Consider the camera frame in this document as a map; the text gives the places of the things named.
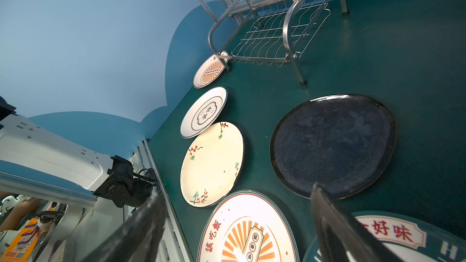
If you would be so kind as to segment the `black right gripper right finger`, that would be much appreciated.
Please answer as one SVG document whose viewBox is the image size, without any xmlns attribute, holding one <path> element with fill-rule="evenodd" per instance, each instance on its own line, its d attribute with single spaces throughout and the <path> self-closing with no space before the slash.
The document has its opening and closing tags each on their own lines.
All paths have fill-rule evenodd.
<svg viewBox="0 0 466 262">
<path fill-rule="evenodd" d="M 401 261 L 319 183 L 313 185 L 311 210 L 324 262 L 347 262 L 348 254 L 356 262 Z"/>
</svg>

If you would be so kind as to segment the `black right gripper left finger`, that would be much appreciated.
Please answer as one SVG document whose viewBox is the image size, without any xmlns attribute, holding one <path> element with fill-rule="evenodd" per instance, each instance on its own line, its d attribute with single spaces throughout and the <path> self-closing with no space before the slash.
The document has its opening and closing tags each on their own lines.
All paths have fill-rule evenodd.
<svg viewBox="0 0 466 262">
<path fill-rule="evenodd" d="M 84 262 L 154 262 L 165 231 L 166 201 L 153 191 L 147 201 Z"/>
</svg>

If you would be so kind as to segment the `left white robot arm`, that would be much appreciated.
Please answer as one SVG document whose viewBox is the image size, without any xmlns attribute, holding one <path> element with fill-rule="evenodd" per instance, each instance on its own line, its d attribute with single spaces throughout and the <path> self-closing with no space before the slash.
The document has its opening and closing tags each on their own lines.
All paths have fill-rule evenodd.
<svg viewBox="0 0 466 262">
<path fill-rule="evenodd" d="M 99 154 L 47 131 L 1 100 L 1 161 L 67 180 L 116 207 L 140 207 L 155 180 L 133 171 L 120 156 Z"/>
</svg>

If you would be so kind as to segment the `green rim Hao Wei plate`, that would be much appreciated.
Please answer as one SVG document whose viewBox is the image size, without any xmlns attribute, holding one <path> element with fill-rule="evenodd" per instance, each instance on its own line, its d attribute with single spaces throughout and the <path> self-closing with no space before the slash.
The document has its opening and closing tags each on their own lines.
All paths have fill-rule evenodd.
<svg viewBox="0 0 466 262">
<path fill-rule="evenodd" d="M 464 262 L 466 241 L 419 219 L 384 211 L 353 217 L 403 262 Z"/>
</svg>

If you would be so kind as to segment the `dark blue speckled plate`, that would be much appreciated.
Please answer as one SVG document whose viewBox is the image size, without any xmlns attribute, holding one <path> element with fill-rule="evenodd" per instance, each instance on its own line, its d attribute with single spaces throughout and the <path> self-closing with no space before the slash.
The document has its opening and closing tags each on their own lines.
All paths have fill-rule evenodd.
<svg viewBox="0 0 466 262">
<path fill-rule="evenodd" d="M 315 183 L 338 199 L 370 187 L 391 162 L 397 140 L 392 111 L 363 95 L 329 95 L 290 110 L 271 137 L 274 173 L 309 198 Z"/>
</svg>

